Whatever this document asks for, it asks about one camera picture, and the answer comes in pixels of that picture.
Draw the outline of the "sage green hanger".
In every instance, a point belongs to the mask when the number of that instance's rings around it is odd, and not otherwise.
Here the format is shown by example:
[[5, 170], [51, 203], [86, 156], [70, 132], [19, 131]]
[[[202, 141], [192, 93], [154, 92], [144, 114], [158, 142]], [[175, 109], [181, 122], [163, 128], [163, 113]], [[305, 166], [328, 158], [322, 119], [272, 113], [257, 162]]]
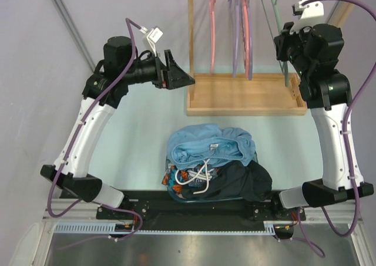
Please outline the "sage green hanger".
[[[273, 13], [274, 13], [274, 19], [275, 19], [275, 22], [276, 22], [277, 32], [278, 32], [278, 34], [281, 34], [283, 26], [282, 26], [282, 21], [281, 21], [281, 16], [280, 16], [280, 10], [279, 10], [278, 4], [277, 4], [278, 0], [270, 0], [270, 2], [271, 2], [271, 6], [272, 6], [272, 9], [273, 9]], [[266, 10], [266, 6], [264, 4], [264, 0], [261, 0], [261, 5], [262, 5], [262, 8], [263, 8], [265, 19], [267, 21], [267, 26], [268, 26], [268, 29], [269, 29], [271, 39], [272, 39], [272, 41], [274, 41], [273, 29], [272, 29], [272, 26], [271, 26], [271, 23], [270, 23], [270, 20], [269, 20], [269, 17], [268, 17], [268, 13], [267, 13], [267, 10]], [[279, 61], [278, 64], [280, 66], [281, 74], [284, 77], [284, 85], [285, 85], [285, 87], [288, 87], [289, 81], [290, 81], [289, 80], [288, 63]]]

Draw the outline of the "light blue shorts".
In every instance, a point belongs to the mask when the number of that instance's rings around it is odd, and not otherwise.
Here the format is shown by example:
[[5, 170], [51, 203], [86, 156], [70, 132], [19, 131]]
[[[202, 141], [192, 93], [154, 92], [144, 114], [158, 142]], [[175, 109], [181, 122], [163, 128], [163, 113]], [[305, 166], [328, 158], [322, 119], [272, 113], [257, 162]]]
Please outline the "light blue shorts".
[[220, 128], [214, 123], [186, 126], [167, 142], [167, 160], [179, 170], [209, 164], [214, 168], [240, 161], [247, 166], [256, 155], [249, 132], [238, 127]]

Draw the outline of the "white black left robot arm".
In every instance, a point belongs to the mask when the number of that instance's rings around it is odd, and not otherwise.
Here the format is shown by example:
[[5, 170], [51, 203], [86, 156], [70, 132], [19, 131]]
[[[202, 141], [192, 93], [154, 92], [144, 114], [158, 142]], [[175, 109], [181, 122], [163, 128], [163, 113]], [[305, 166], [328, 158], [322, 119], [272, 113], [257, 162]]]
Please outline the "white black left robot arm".
[[125, 218], [130, 205], [123, 192], [89, 174], [93, 151], [106, 123], [126, 96], [130, 85], [150, 82], [158, 89], [178, 89], [195, 80], [178, 66], [170, 50], [165, 62], [149, 50], [138, 53], [132, 40], [115, 36], [103, 47], [103, 60], [86, 81], [76, 123], [61, 154], [53, 164], [41, 168], [41, 176], [87, 203], [109, 207], [118, 219]]

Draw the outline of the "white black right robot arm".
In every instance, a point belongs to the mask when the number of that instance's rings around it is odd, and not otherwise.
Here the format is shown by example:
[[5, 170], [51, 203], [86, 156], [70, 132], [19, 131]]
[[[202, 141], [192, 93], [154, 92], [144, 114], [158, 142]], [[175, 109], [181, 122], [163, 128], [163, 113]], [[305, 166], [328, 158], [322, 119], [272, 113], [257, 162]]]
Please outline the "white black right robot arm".
[[325, 207], [374, 194], [364, 181], [356, 155], [347, 155], [344, 138], [351, 136], [351, 120], [344, 115], [352, 101], [350, 82], [335, 67], [344, 46], [340, 28], [320, 23], [294, 31], [287, 22], [274, 38], [277, 59], [290, 62], [300, 77], [299, 91], [314, 119], [323, 158], [323, 176], [283, 190], [271, 205], [278, 220], [293, 208]]

